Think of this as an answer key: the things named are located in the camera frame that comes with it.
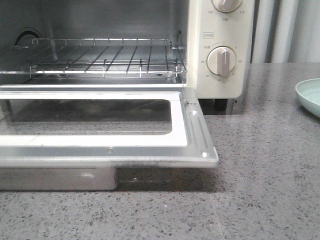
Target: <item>gray speckled countertop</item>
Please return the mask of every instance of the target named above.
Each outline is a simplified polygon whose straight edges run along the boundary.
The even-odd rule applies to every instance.
[[[320,63],[256,64],[226,114],[204,106],[215,169],[122,169],[109,192],[0,192],[0,239],[319,240],[320,119],[295,85]]]

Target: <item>plate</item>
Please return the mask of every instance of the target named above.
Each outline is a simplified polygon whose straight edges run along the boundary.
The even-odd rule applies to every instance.
[[[320,78],[299,82],[295,91],[302,106],[320,118]]]

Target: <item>oven rack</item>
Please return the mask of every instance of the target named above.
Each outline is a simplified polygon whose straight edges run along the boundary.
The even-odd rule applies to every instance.
[[[165,38],[35,38],[2,56],[0,73],[31,79],[177,78],[187,71],[181,49]]]

